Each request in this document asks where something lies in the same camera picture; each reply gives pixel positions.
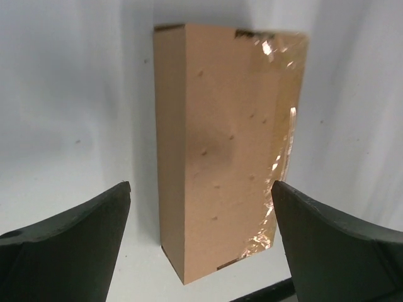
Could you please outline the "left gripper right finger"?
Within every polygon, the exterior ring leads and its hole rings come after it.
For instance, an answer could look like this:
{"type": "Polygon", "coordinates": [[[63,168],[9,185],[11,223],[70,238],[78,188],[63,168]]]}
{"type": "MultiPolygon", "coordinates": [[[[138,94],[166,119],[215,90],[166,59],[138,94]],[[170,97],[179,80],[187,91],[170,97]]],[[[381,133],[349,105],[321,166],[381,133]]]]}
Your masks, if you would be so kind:
{"type": "Polygon", "coordinates": [[[271,195],[299,301],[402,301],[402,232],[285,182],[275,181],[271,195]]]}

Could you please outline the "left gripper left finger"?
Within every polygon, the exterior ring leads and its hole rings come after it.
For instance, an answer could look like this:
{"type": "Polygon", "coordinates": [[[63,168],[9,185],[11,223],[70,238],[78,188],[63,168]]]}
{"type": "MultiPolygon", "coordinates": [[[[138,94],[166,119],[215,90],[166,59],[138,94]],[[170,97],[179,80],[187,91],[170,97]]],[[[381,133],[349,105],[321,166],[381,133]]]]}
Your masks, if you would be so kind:
{"type": "Polygon", "coordinates": [[[1,235],[1,301],[106,301],[130,209],[120,182],[1,235]]]}

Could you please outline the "brown cardboard express box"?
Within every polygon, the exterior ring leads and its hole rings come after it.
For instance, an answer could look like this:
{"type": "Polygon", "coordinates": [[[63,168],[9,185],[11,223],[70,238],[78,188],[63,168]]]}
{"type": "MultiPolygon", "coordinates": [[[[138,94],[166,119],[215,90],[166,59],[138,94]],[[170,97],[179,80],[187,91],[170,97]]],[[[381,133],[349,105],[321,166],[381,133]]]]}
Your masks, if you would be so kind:
{"type": "Polygon", "coordinates": [[[179,23],[153,39],[161,247],[189,284],[273,244],[309,38],[179,23]]]}

